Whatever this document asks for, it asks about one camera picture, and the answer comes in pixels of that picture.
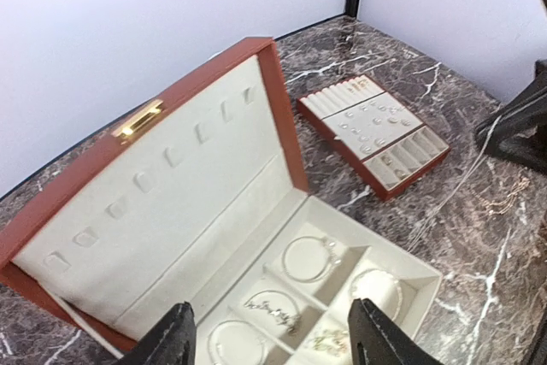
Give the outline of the red jewelry box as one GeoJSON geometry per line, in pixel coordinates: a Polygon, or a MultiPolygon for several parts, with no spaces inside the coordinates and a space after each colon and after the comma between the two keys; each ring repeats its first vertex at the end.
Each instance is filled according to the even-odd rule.
{"type": "Polygon", "coordinates": [[[245,38],[127,116],[1,232],[1,281],[125,353],[176,304],[208,336],[245,321],[264,364],[353,364],[311,350],[324,328],[349,332],[350,282],[397,278],[393,322],[412,340],[441,273],[310,194],[293,104],[270,38],[245,38]],[[281,267],[301,236],[336,241],[341,264],[302,284],[281,267]]]}

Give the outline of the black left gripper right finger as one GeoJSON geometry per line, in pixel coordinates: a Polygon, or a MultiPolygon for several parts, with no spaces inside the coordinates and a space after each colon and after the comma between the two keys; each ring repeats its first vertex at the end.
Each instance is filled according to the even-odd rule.
{"type": "Polygon", "coordinates": [[[370,299],[355,299],[348,314],[354,365],[441,365],[370,299]]]}

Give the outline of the silver bangle front right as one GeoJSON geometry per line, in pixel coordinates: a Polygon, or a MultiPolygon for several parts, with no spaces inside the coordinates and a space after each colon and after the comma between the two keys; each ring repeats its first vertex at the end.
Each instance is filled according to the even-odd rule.
{"type": "Polygon", "coordinates": [[[352,300],[369,299],[393,321],[403,306],[403,289],[397,278],[380,269],[360,272],[351,282],[349,295],[352,300]]]}

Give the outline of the red jewelry display tray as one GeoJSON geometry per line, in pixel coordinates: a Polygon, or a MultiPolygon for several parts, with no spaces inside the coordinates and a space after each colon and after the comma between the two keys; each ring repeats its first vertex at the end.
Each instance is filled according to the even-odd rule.
{"type": "Polygon", "coordinates": [[[402,194],[450,152],[444,139],[366,75],[312,92],[296,106],[383,201],[402,194]]]}

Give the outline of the silver bangle front left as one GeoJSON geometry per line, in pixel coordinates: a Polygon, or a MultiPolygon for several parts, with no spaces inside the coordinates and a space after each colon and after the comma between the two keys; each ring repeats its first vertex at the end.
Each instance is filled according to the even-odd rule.
{"type": "Polygon", "coordinates": [[[267,346],[245,321],[223,321],[208,336],[209,359],[213,364],[265,363],[267,346]]]}

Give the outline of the silver bangle back right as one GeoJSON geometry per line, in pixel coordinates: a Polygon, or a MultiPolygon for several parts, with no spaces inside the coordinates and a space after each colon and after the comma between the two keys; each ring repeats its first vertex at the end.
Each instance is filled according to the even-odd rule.
{"type": "Polygon", "coordinates": [[[283,250],[282,270],[290,280],[302,284],[318,282],[341,264],[336,246],[336,241],[329,237],[295,238],[283,250]]]}

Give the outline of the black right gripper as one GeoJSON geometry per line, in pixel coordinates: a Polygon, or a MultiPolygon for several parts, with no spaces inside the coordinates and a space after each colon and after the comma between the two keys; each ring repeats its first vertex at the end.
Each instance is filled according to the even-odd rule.
{"type": "Polygon", "coordinates": [[[545,59],[524,91],[475,128],[475,143],[488,156],[546,172],[545,59]]]}

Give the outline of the silver bangle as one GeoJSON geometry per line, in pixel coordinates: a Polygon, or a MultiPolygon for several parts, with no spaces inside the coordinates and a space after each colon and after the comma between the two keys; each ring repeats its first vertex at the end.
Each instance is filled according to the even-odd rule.
{"type": "Polygon", "coordinates": [[[209,359],[213,364],[265,363],[267,346],[245,321],[223,321],[208,336],[209,359]]]}
{"type": "Polygon", "coordinates": [[[318,282],[341,264],[336,246],[336,241],[329,237],[295,238],[283,250],[282,270],[290,280],[302,284],[318,282]]]}
{"type": "Polygon", "coordinates": [[[403,306],[403,289],[397,278],[380,269],[360,272],[351,282],[349,295],[352,300],[369,299],[393,321],[403,306]]]}

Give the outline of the gold crystal pendant earring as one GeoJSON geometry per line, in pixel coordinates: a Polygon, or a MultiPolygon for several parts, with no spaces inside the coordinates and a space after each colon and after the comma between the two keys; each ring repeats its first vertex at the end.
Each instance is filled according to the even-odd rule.
{"type": "Polygon", "coordinates": [[[324,328],[308,341],[308,347],[317,352],[340,357],[348,352],[350,334],[345,329],[324,328]]]}

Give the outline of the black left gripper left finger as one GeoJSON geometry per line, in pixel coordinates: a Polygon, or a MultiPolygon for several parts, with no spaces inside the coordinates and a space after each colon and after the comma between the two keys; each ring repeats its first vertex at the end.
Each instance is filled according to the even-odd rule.
{"type": "Polygon", "coordinates": [[[197,327],[188,302],[176,303],[115,365],[195,363],[197,327]]]}

